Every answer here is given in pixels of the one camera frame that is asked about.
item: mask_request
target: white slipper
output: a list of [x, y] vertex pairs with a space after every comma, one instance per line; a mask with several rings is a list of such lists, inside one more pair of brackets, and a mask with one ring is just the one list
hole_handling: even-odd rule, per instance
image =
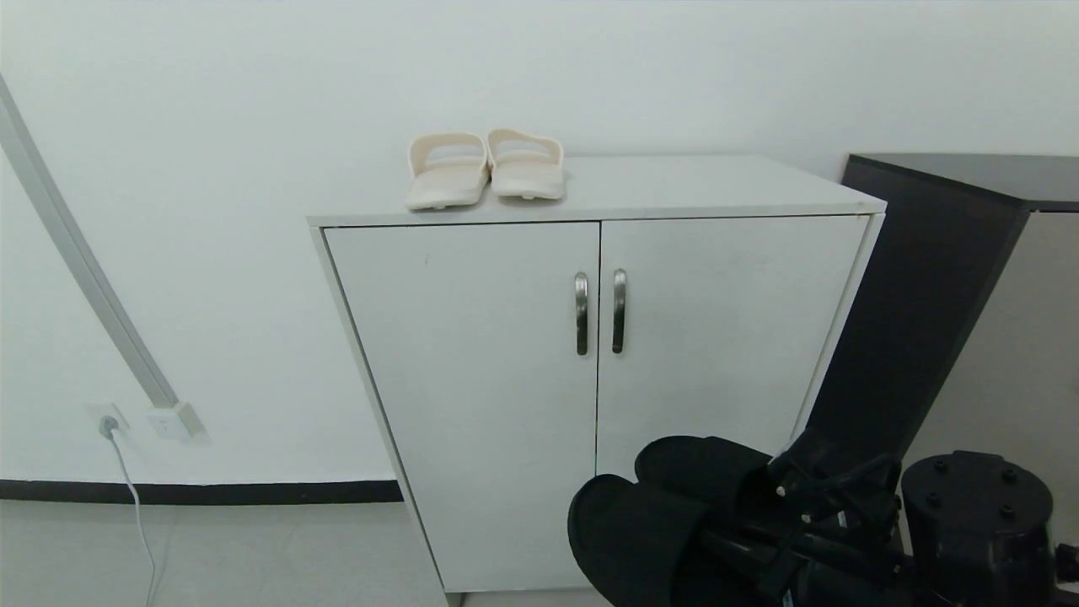
[[[432, 157], [436, 150], [453, 155]], [[435, 133], [415, 138], [409, 146], [408, 165], [412, 187], [405, 205], [411, 210], [476, 204], [490, 177], [487, 147], [479, 135], [472, 133]]]
[[525, 199], [557, 199], [565, 195], [562, 143], [557, 139], [495, 128], [487, 134], [487, 153], [491, 157], [494, 193]]

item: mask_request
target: black cabinet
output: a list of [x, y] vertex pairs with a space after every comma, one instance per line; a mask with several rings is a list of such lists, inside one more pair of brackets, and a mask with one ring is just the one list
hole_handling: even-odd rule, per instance
[[808, 425], [903, 455], [1032, 213], [1079, 211], [1079, 157], [856, 154], [843, 183], [888, 210]]

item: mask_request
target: metal handle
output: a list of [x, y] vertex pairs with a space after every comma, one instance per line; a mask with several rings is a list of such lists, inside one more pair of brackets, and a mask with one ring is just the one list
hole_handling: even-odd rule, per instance
[[611, 351], [622, 354], [623, 336], [626, 333], [626, 270], [614, 271], [614, 335], [611, 337]]
[[588, 355], [588, 276], [577, 272], [573, 278], [573, 294], [577, 309], [577, 354]]

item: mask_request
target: cabinet door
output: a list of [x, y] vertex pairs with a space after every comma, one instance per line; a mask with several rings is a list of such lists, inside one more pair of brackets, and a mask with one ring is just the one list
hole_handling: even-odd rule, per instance
[[327, 240], [446, 590], [586, 585], [565, 515], [595, 467], [599, 223]]
[[[603, 223], [597, 469], [671, 434], [791, 437], [866, 216]], [[626, 273], [622, 354], [613, 275]]]

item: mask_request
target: floor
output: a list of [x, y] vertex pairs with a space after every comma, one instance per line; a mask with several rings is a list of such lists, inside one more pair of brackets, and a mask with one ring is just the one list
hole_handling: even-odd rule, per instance
[[[147, 507], [155, 607], [445, 607], [405, 506]], [[4, 607], [145, 601], [131, 506], [0, 502]], [[600, 607], [592, 591], [484, 593], [466, 607]]]

